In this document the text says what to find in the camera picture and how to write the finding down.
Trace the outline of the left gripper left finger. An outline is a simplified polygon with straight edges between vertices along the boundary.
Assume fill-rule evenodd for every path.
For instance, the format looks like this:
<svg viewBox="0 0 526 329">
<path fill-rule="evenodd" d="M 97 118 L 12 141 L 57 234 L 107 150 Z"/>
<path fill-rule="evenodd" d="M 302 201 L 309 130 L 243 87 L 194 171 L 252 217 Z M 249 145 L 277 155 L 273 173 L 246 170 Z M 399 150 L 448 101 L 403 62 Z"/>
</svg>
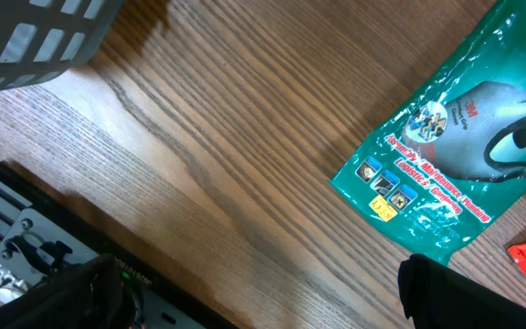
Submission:
<svg viewBox="0 0 526 329">
<path fill-rule="evenodd" d="M 46 278 L 0 306 L 0 329 L 122 328 L 123 288 L 115 258 L 104 254 Z"/>
</svg>

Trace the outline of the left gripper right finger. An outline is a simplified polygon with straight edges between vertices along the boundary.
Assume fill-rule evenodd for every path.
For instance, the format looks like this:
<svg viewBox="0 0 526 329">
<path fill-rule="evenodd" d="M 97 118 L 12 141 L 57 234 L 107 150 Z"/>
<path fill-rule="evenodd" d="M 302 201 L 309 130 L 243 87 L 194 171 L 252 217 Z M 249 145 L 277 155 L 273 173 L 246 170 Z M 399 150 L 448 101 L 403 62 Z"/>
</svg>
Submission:
<svg viewBox="0 0 526 329">
<path fill-rule="evenodd" d="M 401 262 L 399 298 L 416 328 L 526 328 L 526 308 L 429 259 Z"/>
</svg>

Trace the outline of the green 3M gloves packet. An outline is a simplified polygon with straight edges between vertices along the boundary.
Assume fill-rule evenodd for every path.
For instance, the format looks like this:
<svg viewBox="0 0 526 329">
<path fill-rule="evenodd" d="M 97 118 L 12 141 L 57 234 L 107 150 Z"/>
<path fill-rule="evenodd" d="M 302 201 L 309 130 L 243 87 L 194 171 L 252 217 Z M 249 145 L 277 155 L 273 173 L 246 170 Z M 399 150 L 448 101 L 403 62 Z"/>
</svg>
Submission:
<svg viewBox="0 0 526 329">
<path fill-rule="evenodd" d="M 526 0 L 497 2 L 331 185 L 441 264 L 526 193 Z"/>
</svg>

